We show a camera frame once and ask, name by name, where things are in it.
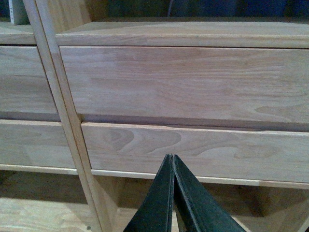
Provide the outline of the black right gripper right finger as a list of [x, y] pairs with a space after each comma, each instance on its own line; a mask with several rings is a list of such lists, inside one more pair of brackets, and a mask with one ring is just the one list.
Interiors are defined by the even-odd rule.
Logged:
[[187, 232], [245, 231], [212, 197], [178, 155], [175, 171], [174, 202]]

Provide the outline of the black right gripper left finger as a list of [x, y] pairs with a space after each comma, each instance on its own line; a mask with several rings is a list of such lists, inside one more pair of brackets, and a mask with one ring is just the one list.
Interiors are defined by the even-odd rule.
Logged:
[[170, 232], [174, 201], [173, 156], [168, 154], [143, 203], [125, 227], [125, 232]]

